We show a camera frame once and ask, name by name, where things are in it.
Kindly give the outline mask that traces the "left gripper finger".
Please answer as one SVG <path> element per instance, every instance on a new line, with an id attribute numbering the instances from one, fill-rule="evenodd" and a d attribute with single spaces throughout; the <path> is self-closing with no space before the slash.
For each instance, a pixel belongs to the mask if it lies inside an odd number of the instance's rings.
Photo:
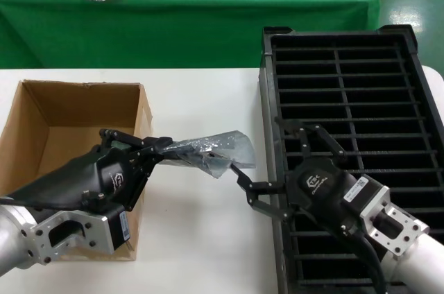
<path id="1" fill-rule="evenodd" d="M 100 129 L 99 135 L 102 147 L 118 148 L 128 152 L 134 152 L 145 148 L 157 151 L 173 143 L 173 140 L 170 137 L 139 138 L 119 130 L 105 128 Z"/>
<path id="2" fill-rule="evenodd" d="M 153 169 L 164 159 L 164 155 L 160 154 L 156 148 L 143 148 L 138 150 L 135 155 L 136 158 L 133 160 L 133 183 L 126 201 L 127 211 L 132 211 L 135 208 Z"/>

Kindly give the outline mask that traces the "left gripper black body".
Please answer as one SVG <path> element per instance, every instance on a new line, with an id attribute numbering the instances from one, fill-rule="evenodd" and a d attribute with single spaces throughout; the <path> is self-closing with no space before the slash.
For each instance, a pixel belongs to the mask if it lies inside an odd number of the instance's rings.
<path id="1" fill-rule="evenodd" d="M 77 157 L 33 182 L 35 257 L 43 265 L 72 250 L 114 254 L 130 238 L 123 192 L 130 162 L 116 148 Z"/>

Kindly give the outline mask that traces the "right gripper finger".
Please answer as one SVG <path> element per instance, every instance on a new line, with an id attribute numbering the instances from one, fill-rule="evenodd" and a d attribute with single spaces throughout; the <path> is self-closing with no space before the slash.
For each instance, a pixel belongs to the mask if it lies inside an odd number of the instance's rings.
<path id="1" fill-rule="evenodd" d="M 285 132 L 299 139 L 303 159 L 314 157 L 310 141 L 316 139 L 331 152 L 332 156 L 330 158 L 334 163 L 345 162 L 347 160 L 345 150 L 322 125 L 317 123 L 307 124 L 301 120 L 288 120 L 280 117 L 275 117 L 275 122 Z"/>
<path id="2" fill-rule="evenodd" d="M 291 208 L 280 209 L 272 204 L 266 203 L 259 199 L 259 196 L 282 195 L 286 193 L 286 188 L 282 182 L 253 182 L 240 168 L 234 164 L 230 165 L 230 169 L 237 175 L 237 184 L 246 193 L 246 200 L 250 207 L 278 221 L 288 221 L 292 218 L 294 210 Z"/>

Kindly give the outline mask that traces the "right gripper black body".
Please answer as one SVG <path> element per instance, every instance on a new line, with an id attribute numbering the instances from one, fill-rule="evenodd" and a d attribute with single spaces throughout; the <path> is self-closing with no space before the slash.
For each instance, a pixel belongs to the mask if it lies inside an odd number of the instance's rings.
<path id="1" fill-rule="evenodd" d="M 360 259 L 383 251 L 400 260 L 430 246 L 429 227 L 391 201 L 390 189 L 338 168 L 329 158 L 306 159 L 286 184 L 288 203 L 299 207 Z"/>

